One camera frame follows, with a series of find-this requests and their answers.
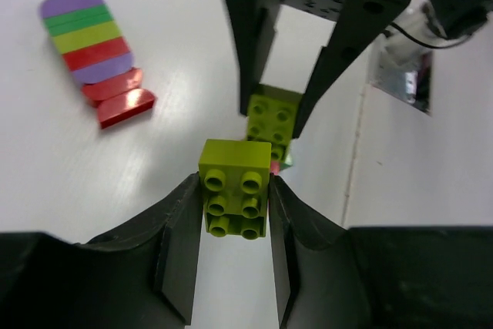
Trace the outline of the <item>red rounded lego brick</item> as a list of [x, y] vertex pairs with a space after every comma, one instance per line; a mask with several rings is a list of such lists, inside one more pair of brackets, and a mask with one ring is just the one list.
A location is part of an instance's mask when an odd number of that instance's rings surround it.
[[270, 163], [270, 172], [274, 175], [278, 175], [280, 172], [280, 163], [278, 161], [272, 161]]

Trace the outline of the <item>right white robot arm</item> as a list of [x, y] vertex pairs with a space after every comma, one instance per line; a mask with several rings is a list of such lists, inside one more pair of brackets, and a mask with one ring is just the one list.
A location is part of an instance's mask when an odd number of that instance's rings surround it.
[[[240, 112], [260, 84], [276, 34], [280, 8], [296, 8], [334, 22], [302, 95], [293, 137], [302, 133], [315, 105], [352, 62], [397, 18], [411, 0], [224, 0], [230, 17], [240, 67]], [[427, 0], [421, 38], [401, 29], [390, 41], [394, 57], [408, 57], [417, 48], [436, 49], [441, 41], [456, 42], [473, 35], [488, 20], [492, 0]]]

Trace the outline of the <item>lime green lego bricks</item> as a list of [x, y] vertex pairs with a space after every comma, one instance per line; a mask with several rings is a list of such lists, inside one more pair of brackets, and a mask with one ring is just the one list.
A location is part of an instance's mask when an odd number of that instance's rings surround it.
[[198, 162], [206, 231], [215, 237], [266, 235], [271, 144], [208, 139]]

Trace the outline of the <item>multicolour lego tower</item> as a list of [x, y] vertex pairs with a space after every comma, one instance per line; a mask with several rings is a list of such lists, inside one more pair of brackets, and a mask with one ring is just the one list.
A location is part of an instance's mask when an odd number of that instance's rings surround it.
[[52, 43], [102, 129], [150, 111], [153, 92], [104, 0], [44, 0], [40, 16]]

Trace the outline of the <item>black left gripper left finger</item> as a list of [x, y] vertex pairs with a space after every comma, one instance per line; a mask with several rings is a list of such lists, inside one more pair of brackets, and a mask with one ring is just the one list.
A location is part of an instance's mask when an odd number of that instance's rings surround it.
[[3, 328], [190, 325], [202, 224], [200, 178], [87, 243], [1, 235]]

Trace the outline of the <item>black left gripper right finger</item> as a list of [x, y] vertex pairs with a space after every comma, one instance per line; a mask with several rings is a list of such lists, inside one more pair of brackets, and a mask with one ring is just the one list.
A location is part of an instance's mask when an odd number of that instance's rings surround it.
[[344, 229], [269, 184], [282, 328], [490, 328], [492, 229]]

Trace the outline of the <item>small green lego wedge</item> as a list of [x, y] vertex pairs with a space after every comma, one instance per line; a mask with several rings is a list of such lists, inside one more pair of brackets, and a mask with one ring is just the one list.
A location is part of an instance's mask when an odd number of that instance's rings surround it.
[[279, 168], [280, 171], [284, 171], [286, 169], [289, 169], [293, 166], [293, 157], [291, 154], [291, 151], [288, 151], [284, 160], [280, 162]]

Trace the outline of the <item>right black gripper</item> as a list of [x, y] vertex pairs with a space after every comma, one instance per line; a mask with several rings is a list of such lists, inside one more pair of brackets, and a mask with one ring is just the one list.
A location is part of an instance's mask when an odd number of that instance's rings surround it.
[[300, 101], [293, 138], [300, 137], [315, 105], [352, 62], [394, 21], [411, 0], [224, 0], [240, 69], [240, 113], [260, 83], [276, 35], [282, 5], [337, 21]]

